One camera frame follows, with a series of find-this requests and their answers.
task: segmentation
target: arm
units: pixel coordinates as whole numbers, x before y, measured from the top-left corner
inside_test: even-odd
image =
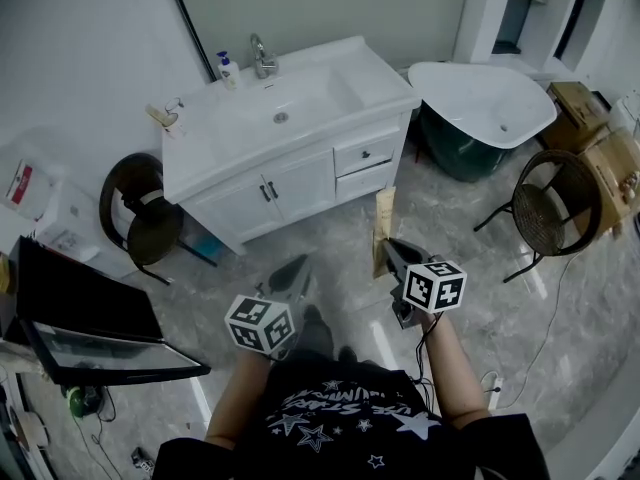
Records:
[[[271,364],[255,352],[242,351],[236,369],[216,405],[204,440],[233,450],[264,393]]]
[[[426,332],[433,321],[433,315],[424,313],[422,329]],[[442,315],[426,344],[433,384],[445,420],[461,429],[472,421],[490,417],[482,386],[446,315]]]

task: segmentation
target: chair leg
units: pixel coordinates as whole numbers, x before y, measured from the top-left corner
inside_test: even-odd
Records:
[[[196,251],[193,247],[188,246],[186,243],[184,243],[182,240],[178,240],[178,247],[181,247],[182,249],[184,249],[185,251],[189,251],[191,254],[193,254],[196,258],[200,258],[202,261],[204,261],[205,263],[208,263],[209,265],[211,265],[212,267],[217,267],[218,264],[207,258],[204,254],[200,254],[198,251]]]
[[[474,231],[479,231],[481,230],[483,227],[485,227],[489,221],[491,219],[493,219],[496,215],[498,215],[500,212],[506,212],[509,211],[509,209],[511,208],[511,201],[509,201],[506,204],[503,204],[500,208],[498,208],[496,211],[494,211],[491,215],[489,215],[489,217],[487,217],[487,219],[485,221],[483,221],[481,224],[478,224],[475,228],[473,228]]]
[[[158,281],[160,281],[162,284],[164,284],[166,286],[170,286],[171,285],[171,283],[169,281],[167,281],[164,277],[160,277],[158,274],[154,274],[153,272],[149,272],[142,265],[139,265],[138,263],[134,263],[134,265],[136,267],[138,267],[138,270],[140,272],[142,272],[143,274],[147,274],[149,277],[153,277],[154,279],[157,279]]]
[[[531,265],[528,265],[528,266],[524,267],[522,270],[518,270],[518,272],[516,272],[515,274],[510,275],[509,277],[507,277],[503,281],[503,283],[508,283],[509,281],[511,281],[512,279],[515,279],[519,275],[522,275],[525,272],[529,272],[529,270],[534,268],[538,263],[540,263],[540,261],[542,261],[542,258],[544,258],[544,256],[542,254],[533,253],[533,261],[531,262]]]

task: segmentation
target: drawer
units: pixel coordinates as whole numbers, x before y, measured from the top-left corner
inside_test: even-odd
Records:
[[[355,199],[387,185],[391,162],[342,176],[336,180],[336,199],[339,203]]]
[[[393,150],[398,143],[398,137],[398,133],[391,133],[334,147],[336,176],[351,174],[391,160]]]

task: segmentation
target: bathroom vanity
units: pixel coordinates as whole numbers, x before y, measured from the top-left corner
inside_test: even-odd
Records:
[[[392,186],[420,98],[362,37],[279,58],[182,97],[163,132],[165,198],[237,254],[244,242]]]

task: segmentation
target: black metal chair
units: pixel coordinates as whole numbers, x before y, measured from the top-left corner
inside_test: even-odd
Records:
[[[113,223],[115,191],[122,194],[126,208],[135,214],[126,240]],[[143,273],[169,285],[169,281],[144,267],[157,263],[175,246],[189,251],[213,267],[217,264],[180,239],[184,211],[164,198],[162,163],[146,153],[135,153],[120,160],[107,176],[100,194],[100,224],[115,245],[131,257]]]
[[[549,183],[543,188],[525,183],[534,169],[547,163],[557,167]],[[549,195],[549,189],[553,189],[564,204],[567,217],[561,216]],[[576,242],[565,247],[565,225],[587,210],[589,221],[584,233]],[[507,277],[504,282],[508,283],[534,268],[545,256],[564,256],[587,247],[600,226],[602,198],[598,182],[577,156],[567,151],[549,150],[542,151],[529,160],[518,179],[511,201],[503,204],[473,230],[483,228],[500,212],[512,214],[522,238],[534,251],[531,265]]]

